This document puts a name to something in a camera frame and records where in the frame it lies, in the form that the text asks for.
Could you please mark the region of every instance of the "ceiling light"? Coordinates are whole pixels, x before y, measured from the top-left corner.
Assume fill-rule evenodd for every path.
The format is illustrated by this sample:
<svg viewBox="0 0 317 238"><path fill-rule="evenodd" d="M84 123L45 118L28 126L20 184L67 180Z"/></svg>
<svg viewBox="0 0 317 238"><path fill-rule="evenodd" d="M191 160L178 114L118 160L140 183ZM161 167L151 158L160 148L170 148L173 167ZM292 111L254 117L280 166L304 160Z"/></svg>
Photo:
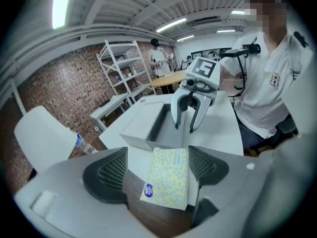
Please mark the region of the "ceiling light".
<svg viewBox="0 0 317 238"><path fill-rule="evenodd" d="M244 11L242 10L233 10L231 14L239 14L239 15L244 15Z"/></svg>
<svg viewBox="0 0 317 238"><path fill-rule="evenodd" d="M194 35L191 35L191 36L187 36L187 37L184 37L184 38L182 38L182 39L179 39L179 40L177 40L178 42L181 42L181 41L184 41L184 40L186 40L186 39L189 39L189 38L193 38L194 37Z"/></svg>
<svg viewBox="0 0 317 238"><path fill-rule="evenodd" d="M52 27L56 29L65 25L66 11L69 0L53 0Z"/></svg>
<svg viewBox="0 0 317 238"><path fill-rule="evenodd" d="M236 30L218 30L217 33L229 33L229 32L235 32Z"/></svg>
<svg viewBox="0 0 317 238"><path fill-rule="evenodd" d="M177 24L179 24L179 23L181 23L181 22L184 22L184 21L186 21L186 18L182 18L182 19L177 20L177 21L175 21L175 22L173 22L173 23L170 23L170 24L168 24L168 25L166 25L166 26L164 26L164 27L158 29L158 30L157 30L157 33L161 32L161 31L164 31L165 29L167 29L167 28L169 28L169 27L171 27L171 26L177 25Z"/></svg>

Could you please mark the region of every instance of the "table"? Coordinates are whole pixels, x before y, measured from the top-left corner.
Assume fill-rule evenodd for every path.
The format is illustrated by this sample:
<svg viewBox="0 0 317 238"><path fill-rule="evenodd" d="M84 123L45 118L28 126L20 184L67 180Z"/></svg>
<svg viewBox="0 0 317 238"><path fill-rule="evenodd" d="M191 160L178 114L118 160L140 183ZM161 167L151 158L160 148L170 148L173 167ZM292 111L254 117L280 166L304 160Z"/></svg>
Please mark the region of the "table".
<svg viewBox="0 0 317 238"><path fill-rule="evenodd" d="M142 97L129 110L114 121L99 139L108 148L128 147L128 168L141 180L148 180L153 153L128 145L119 135L143 104L151 102L170 103L172 94ZM187 121L191 121L194 109L189 107ZM186 134L184 145L203 146L214 150L243 156L243 146L238 122L226 92L219 91L214 105L209 107L200 127L192 134ZM195 206L198 195L198 183L191 171L188 181L188 204Z"/></svg>
<svg viewBox="0 0 317 238"><path fill-rule="evenodd" d="M159 77L151 82L154 87L161 87L165 85L170 85L174 83L179 83L186 78L186 72L184 70L179 70L174 72L171 76Z"/></svg>
<svg viewBox="0 0 317 238"><path fill-rule="evenodd" d="M132 106L132 103L129 99L128 93L120 94L120 95L113 95L111 100L105 104L103 107L97 108L95 111L93 111L89 117L94 121L94 123L102 130L105 131L107 127L104 125L104 123L100 120L102 117L107 117L110 115L115 109L120 108L121 111L124 113L125 110L122 107L124 99L127 100L130 106Z"/></svg>

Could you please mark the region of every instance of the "yellow patterned cloth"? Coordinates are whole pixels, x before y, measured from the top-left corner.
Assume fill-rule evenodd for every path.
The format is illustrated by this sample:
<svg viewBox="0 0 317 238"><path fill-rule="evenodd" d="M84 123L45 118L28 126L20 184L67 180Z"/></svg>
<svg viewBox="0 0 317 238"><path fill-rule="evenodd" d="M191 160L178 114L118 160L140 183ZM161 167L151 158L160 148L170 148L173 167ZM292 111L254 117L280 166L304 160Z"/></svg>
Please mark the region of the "yellow patterned cloth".
<svg viewBox="0 0 317 238"><path fill-rule="evenodd" d="M188 150L155 148L140 200L185 210L188 193Z"/></svg>

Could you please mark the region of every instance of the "clear plastic bottle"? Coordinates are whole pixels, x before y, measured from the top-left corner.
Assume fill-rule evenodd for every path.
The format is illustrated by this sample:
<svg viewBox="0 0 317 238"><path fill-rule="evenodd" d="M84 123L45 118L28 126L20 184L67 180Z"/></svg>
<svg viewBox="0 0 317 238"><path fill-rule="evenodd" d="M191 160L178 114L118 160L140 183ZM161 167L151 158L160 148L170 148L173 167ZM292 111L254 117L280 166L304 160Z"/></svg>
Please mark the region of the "clear plastic bottle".
<svg viewBox="0 0 317 238"><path fill-rule="evenodd" d="M86 154L97 152L97 150L90 143L86 142L79 134L77 134L76 146Z"/></svg>

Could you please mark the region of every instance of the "shirt logo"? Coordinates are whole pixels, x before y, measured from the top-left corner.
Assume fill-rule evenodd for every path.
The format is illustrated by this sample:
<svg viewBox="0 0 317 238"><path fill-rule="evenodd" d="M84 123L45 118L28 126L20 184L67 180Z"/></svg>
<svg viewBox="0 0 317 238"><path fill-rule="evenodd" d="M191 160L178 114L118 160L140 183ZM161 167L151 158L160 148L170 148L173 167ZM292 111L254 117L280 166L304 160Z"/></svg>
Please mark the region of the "shirt logo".
<svg viewBox="0 0 317 238"><path fill-rule="evenodd" d="M199 74L201 76L210 78L215 66L216 66L215 62L205 61L203 59L198 59L198 61L195 64L195 68L194 68L193 71L196 74Z"/></svg>
<svg viewBox="0 0 317 238"><path fill-rule="evenodd" d="M278 82L279 82L279 75L274 72L272 76L269 78L269 83L272 86L278 87Z"/></svg>

